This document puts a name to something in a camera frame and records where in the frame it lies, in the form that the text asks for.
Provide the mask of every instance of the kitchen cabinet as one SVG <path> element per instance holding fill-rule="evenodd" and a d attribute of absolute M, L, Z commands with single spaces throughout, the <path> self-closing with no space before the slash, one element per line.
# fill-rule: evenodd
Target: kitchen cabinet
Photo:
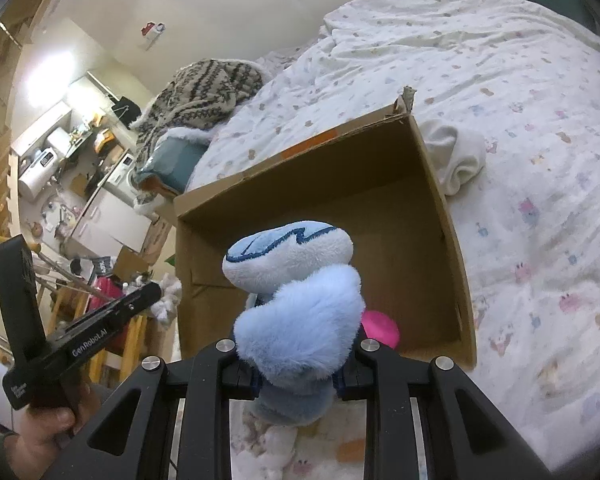
<path fill-rule="evenodd" d="M 42 148 L 44 139 L 49 132 L 58 126 L 69 128 L 70 117 L 71 108 L 65 102 L 60 101 L 14 139 L 11 148 L 19 157 L 33 154 L 36 147 Z"/>
<path fill-rule="evenodd" d="M 122 202 L 113 193 L 101 189 L 87 216 L 99 229 L 109 233 L 121 244 L 139 253 L 151 221 L 137 214 L 134 209 Z"/>
<path fill-rule="evenodd" d="M 151 221 L 99 189 L 65 242 L 68 256 L 118 256 L 122 246 L 140 252 Z"/>

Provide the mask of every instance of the stuffed animal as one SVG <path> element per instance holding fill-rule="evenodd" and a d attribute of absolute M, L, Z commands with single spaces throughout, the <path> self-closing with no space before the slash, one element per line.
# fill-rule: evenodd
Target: stuffed animal
<path fill-rule="evenodd" d="M 264 421 L 305 426 L 333 402 L 331 376 L 365 309 L 352 256 L 346 232 L 316 221 L 256 233 L 225 255 L 224 275 L 250 293 L 234 336 L 240 358 L 264 377 L 252 405 Z"/>

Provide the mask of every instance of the orange tape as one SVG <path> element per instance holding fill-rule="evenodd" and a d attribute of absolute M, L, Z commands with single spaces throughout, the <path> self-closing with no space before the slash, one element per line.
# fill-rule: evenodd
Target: orange tape
<path fill-rule="evenodd" d="M 294 144 L 291 148 L 287 148 L 284 152 L 280 153 L 282 159 L 290 158 L 298 153 L 305 152 L 309 148 L 313 148 L 314 146 L 318 146 L 328 140 L 335 139 L 338 136 L 338 131 L 336 128 L 332 128 L 331 130 L 327 130 L 326 132 L 322 132 L 321 134 L 316 135 L 315 137 L 311 137 L 310 139 L 303 140 L 302 142 L 298 142 Z"/>

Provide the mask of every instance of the red object on wall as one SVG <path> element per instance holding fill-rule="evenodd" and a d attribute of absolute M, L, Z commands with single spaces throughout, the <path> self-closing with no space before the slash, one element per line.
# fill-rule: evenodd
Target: red object on wall
<path fill-rule="evenodd" d="M 155 27 L 155 23 L 149 22 L 143 28 L 140 29 L 140 32 L 142 32 L 143 36 L 146 36 L 146 34 L 154 27 Z"/>

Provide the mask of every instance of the bed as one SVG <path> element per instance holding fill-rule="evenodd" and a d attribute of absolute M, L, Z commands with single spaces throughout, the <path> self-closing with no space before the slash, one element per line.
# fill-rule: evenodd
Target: bed
<path fill-rule="evenodd" d="M 355 0 L 285 56 L 298 58 L 219 131 L 187 189 L 416 88 L 418 122 L 486 138 L 486 167 L 448 198 L 474 305 L 471 378 L 549 468 L 600 441 L 600 37 L 523 0 Z M 362 409 L 336 404 L 301 432 L 283 477 L 362 478 L 334 459 L 362 437 Z M 232 410 L 236 454 L 250 444 Z"/>

